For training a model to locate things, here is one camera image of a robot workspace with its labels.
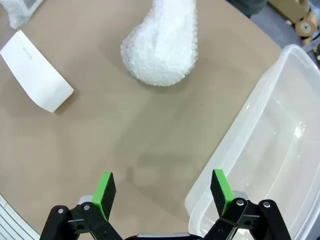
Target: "brown tape roll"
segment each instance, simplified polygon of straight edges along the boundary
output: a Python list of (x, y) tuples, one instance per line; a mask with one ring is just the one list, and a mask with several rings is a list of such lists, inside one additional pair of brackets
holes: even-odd
[(318, 30), (318, 19), (310, 11), (308, 15), (295, 24), (295, 31), (300, 37), (311, 37)]

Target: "folded white card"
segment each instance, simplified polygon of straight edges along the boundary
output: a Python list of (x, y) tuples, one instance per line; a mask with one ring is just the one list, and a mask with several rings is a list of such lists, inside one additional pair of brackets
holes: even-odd
[(0, 50), (28, 96), (53, 113), (74, 91), (20, 30)]

